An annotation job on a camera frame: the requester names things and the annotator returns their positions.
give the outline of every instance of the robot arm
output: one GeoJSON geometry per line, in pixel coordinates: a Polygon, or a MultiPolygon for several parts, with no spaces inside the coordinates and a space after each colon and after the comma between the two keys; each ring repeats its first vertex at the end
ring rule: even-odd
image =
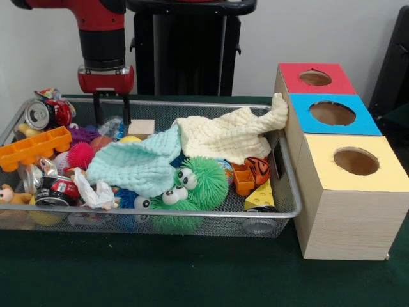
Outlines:
{"type": "Polygon", "coordinates": [[[125,0],[12,0],[19,8],[67,8],[77,19],[84,65],[78,71],[84,93],[94,94],[95,116],[104,122],[99,94],[123,95],[124,122],[130,121],[128,94],[134,70],[125,66],[125,0]]]}

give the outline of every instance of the circular hole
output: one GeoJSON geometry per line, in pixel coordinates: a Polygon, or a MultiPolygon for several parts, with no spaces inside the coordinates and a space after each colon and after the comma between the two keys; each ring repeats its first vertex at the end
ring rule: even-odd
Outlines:
{"type": "Polygon", "coordinates": [[[368,176],[379,169],[378,159],[360,148],[341,148],[334,154],[334,161],[354,175],[368,176]]]}
{"type": "Polygon", "coordinates": [[[329,75],[314,69],[301,73],[300,79],[302,82],[312,86],[325,86],[332,82],[329,75]]]}
{"type": "Polygon", "coordinates": [[[327,125],[351,125],[357,116],[349,107],[333,101],[320,101],[309,108],[312,116],[327,125]]]}

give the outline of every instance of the white cloth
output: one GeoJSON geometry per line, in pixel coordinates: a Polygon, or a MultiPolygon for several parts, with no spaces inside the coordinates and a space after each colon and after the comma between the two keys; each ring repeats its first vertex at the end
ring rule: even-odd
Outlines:
{"type": "Polygon", "coordinates": [[[286,125],[288,105],[275,93],[272,109],[257,117],[249,107],[210,120],[201,116],[178,118],[181,145],[187,157],[209,157],[244,164],[248,157],[264,158],[271,147],[262,134],[286,125]]]}

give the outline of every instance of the white tissue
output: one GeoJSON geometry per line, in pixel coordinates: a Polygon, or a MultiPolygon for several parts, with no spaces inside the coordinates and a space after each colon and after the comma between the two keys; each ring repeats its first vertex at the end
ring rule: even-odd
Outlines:
{"type": "Polygon", "coordinates": [[[114,192],[107,183],[99,180],[96,183],[95,192],[79,168],[75,168],[74,172],[74,183],[78,187],[82,199],[85,201],[83,206],[92,209],[102,208],[105,210],[116,208],[118,206],[115,203],[114,192]]]}

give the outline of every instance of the red box lid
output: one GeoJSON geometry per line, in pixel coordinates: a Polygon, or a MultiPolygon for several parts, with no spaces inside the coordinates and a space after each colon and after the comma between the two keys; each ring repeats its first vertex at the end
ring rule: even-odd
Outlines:
{"type": "Polygon", "coordinates": [[[340,64],[280,63],[279,68],[289,93],[357,94],[340,64]]]}

